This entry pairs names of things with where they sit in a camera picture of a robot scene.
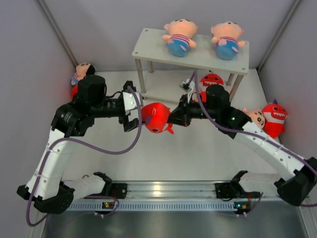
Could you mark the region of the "red shark plush round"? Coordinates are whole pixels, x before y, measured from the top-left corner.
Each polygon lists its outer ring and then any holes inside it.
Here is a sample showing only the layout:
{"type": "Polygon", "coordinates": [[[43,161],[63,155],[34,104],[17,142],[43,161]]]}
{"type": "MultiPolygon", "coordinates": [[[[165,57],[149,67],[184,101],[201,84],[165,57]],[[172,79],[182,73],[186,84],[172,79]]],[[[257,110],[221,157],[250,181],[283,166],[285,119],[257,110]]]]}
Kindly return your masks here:
{"type": "Polygon", "coordinates": [[[152,133],[167,131],[174,134],[172,124],[167,122],[170,113],[170,108],[162,103],[148,104],[141,109],[142,123],[152,133]]]}

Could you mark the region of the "pink doll blue pants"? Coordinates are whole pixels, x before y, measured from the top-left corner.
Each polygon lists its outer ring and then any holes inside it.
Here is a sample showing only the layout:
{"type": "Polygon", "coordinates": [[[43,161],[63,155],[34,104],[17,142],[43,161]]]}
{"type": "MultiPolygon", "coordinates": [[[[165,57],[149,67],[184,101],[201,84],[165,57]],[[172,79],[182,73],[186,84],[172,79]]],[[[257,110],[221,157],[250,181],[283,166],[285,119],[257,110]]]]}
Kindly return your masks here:
{"type": "Polygon", "coordinates": [[[192,40],[198,30],[198,26],[188,19],[176,19],[164,25],[167,34],[162,36],[166,42],[168,51],[177,57],[184,57],[190,48],[195,48],[197,43],[192,40]]]}

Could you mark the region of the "pink doll striped shirt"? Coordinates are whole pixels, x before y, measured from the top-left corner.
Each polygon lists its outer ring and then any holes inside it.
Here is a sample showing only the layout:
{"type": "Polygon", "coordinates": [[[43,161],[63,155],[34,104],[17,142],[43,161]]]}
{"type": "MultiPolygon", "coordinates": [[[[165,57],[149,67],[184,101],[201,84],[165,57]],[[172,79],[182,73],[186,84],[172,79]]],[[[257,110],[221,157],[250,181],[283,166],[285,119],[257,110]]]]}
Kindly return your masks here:
{"type": "Polygon", "coordinates": [[[246,41],[240,40],[244,30],[235,22],[226,21],[211,27],[215,52],[223,60],[234,59],[246,41]]]}

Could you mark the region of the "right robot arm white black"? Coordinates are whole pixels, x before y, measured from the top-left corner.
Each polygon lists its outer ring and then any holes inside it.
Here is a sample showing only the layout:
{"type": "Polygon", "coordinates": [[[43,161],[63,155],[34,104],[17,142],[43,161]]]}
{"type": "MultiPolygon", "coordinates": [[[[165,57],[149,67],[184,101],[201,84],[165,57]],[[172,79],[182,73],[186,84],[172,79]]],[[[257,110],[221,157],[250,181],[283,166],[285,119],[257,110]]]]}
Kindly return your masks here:
{"type": "Polygon", "coordinates": [[[247,192],[270,193],[293,206],[301,206],[317,183],[317,160],[305,159],[274,140],[252,119],[231,106],[229,93],[220,85],[207,88],[207,101],[189,101],[182,95],[168,122],[187,127],[192,119],[209,119],[219,131],[245,145],[270,164],[275,174],[240,171],[231,187],[237,196],[247,192]]]}

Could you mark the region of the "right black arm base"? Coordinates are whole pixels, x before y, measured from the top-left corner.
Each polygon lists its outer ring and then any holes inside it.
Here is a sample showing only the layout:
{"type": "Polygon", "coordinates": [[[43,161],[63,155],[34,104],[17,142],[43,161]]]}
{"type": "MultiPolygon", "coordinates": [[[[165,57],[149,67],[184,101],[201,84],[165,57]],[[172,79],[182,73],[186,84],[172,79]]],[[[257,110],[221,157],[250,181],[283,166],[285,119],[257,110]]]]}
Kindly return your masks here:
{"type": "Polygon", "coordinates": [[[232,182],[221,182],[215,184],[216,197],[219,199],[239,198],[243,195],[241,188],[232,182]]]}

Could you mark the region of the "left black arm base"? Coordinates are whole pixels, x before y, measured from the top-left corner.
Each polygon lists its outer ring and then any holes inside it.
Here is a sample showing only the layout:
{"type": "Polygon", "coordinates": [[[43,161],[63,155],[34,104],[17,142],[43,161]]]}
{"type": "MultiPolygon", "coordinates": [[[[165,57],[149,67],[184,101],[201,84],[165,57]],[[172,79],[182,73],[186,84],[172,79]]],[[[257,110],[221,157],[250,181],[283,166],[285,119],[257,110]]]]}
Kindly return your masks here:
{"type": "Polygon", "coordinates": [[[126,183],[112,183],[107,192],[107,196],[117,199],[125,199],[127,195],[128,184],[126,183]]]}

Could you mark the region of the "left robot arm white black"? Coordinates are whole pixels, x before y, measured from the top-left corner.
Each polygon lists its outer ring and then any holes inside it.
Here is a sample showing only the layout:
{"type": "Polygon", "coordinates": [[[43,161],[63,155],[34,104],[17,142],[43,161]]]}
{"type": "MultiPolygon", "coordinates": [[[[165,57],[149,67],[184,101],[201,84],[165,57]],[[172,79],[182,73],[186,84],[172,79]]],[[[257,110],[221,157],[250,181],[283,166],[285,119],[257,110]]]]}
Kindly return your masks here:
{"type": "Polygon", "coordinates": [[[102,172],[70,182],[62,181],[75,145],[88,145],[78,138],[94,125],[95,119],[118,118],[125,132],[138,129],[137,135],[141,134],[141,118],[129,119],[132,110],[139,111],[143,106],[143,97],[132,81],[125,82],[117,98],[106,95],[106,81],[98,75],[85,76],[77,86],[72,101],[56,110],[45,151],[34,175],[17,189],[17,194],[41,213],[61,214],[74,200],[111,193],[112,180],[102,172]]]}

